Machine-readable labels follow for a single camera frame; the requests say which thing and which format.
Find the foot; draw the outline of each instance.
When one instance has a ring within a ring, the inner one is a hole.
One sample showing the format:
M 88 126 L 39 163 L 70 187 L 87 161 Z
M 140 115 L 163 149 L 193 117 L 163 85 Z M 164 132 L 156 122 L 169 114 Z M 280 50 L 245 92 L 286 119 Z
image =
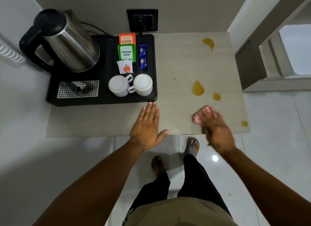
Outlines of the foot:
M 161 173 L 165 173 L 163 161 L 159 156 L 155 156 L 151 162 L 151 168 L 156 177 L 158 177 Z
M 200 144 L 198 141 L 194 139 L 190 139 L 188 147 L 187 147 L 187 154 L 191 154 L 194 157 L 197 156 L 197 153 L 199 152 Z

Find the kettle handle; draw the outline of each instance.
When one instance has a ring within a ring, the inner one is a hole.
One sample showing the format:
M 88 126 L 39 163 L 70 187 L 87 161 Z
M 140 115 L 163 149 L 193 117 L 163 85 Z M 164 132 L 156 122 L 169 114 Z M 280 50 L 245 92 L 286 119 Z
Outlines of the kettle handle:
M 41 30 L 35 28 L 34 26 L 30 27 L 25 35 L 21 38 L 19 42 L 19 48 L 21 52 L 33 63 L 43 68 L 45 71 L 52 73 L 53 67 L 39 58 L 35 51 L 36 49 L 44 43 L 43 37 L 40 35 Z

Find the brown stain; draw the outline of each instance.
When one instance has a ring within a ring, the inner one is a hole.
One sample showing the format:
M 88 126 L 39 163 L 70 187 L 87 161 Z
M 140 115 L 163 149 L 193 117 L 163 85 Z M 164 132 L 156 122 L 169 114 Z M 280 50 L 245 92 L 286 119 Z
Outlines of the brown stain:
M 196 96 L 201 96 L 202 94 L 204 94 L 204 88 L 201 85 L 201 83 L 199 82 L 199 80 L 196 80 L 191 88 L 191 91 L 194 95 Z
M 215 101 L 220 101 L 221 100 L 221 95 L 217 92 L 214 92 L 213 95 L 212 95 L 213 99 Z
M 242 121 L 241 121 L 241 125 L 242 125 L 243 127 L 247 127 L 247 126 L 248 126 L 248 122 L 245 121 L 245 120 L 242 120 Z
M 208 45 L 210 48 L 211 48 L 211 52 L 213 51 L 214 47 L 215 47 L 215 44 L 214 44 L 214 41 L 210 38 L 204 38 L 202 40 L 202 43 L 205 44 L 205 45 Z

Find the khaki shirt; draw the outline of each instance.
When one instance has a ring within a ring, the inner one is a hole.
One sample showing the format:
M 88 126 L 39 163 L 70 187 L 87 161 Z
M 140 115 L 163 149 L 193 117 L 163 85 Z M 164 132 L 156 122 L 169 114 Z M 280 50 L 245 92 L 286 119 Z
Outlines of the khaki shirt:
M 220 206 L 190 197 L 142 205 L 131 212 L 123 223 L 125 226 L 237 226 Z

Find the black tray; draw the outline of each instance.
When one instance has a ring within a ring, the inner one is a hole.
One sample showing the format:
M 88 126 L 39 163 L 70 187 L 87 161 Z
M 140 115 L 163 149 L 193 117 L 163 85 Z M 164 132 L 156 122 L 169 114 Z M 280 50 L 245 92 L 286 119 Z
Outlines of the black tray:
M 132 75 L 135 78 L 139 74 L 147 74 L 152 78 L 153 91 L 148 96 L 140 96 L 137 93 L 128 94 L 119 98 L 115 96 L 108 88 L 109 80 L 120 75 L 117 61 L 119 38 L 113 38 L 107 35 L 92 36 L 100 48 L 100 57 L 94 67 L 85 72 L 71 72 L 68 69 L 55 70 L 51 75 L 49 89 L 46 100 L 55 106 L 75 106 L 75 105 L 95 105 L 95 104 L 115 104 L 115 103 L 139 103 L 154 102 L 158 99 L 157 81 L 156 81 L 156 56 L 154 36 L 151 34 L 136 35 L 136 62 L 133 62 Z M 139 45 L 147 44 L 147 68 L 139 68 Z M 72 81 L 91 81 L 99 80 L 98 96 L 85 98 L 57 98 L 60 82 Z

